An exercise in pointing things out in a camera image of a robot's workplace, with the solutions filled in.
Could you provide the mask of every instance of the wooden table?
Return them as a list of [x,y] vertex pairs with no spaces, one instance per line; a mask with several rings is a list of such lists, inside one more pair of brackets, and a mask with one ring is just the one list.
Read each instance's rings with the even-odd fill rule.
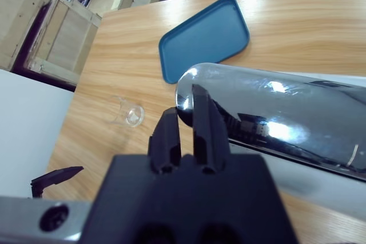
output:
[[[169,0],[106,14],[98,30],[49,170],[82,165],[73,179],[48,188],[52,199],[93,200],[115,154],[145,154],[175,85],[162,79],[163,34],[216,0]],[[277,71],[366,75],[366,0],[237,0],[250,43],[224,64]],[[104,122],[105,101],[141,104],[136,128]],[[192,130],[180,124],[182,153]],[[283,194],[302,243],[366,243],[366,223]]]

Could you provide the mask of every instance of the teal plastic tray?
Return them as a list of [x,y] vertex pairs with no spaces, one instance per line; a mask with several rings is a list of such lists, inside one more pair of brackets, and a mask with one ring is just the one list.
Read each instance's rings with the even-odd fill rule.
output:
[[176,83],[193,65],[223,61],[248,42],[249,31],[236,0],[218,0],[160,39],[163,78]]

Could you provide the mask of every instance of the glass cup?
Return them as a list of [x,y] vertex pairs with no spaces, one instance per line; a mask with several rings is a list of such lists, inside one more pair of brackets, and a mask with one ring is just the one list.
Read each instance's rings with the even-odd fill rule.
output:
[[145,111],[137,104],[116,95],[108,98],[106,120],[111,124],[136,127],[144,120]]

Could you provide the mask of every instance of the screw hole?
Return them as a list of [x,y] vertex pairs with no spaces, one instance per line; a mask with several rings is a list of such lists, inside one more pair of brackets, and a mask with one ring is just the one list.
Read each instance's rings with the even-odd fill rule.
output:
[[41,217],[39,227],[42,231],[54,231],[65,223],[68,216],[69,208],[66,205],[51,207]]
[[161,173],[162,174],[170,174],[173,171],[173,167],[171,166],[164,166],[163,168],[161,168]]
[[139,231],[134,244],[175,244],[175,240],[168,227],[151,224]]
[[237,233],[228,225],[212,224],[204,228],[200,244],[240,244]]
[[214,171],[212,168],[210,168],[210,167],[204,167],[204,168],[202,169],[202,172],[203,172],[204,174],[215,174],[215,171]]

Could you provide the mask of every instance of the reflective metal surface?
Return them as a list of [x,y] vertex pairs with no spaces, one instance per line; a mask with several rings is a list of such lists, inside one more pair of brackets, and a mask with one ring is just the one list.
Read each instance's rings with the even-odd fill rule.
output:
[[[44,231],[45,214],[60,205],[68,209],[65,221],[54,230]],[[82,201],[0,197],[0,243],[77,243],[89,209],[90,203]],[[48,215],[48,221],[59,222],[57,214]]]
[[231,143],[366,181],[366,89],[298,75],[202,63],[179,80],[192,125],[192,84],[216,101]]

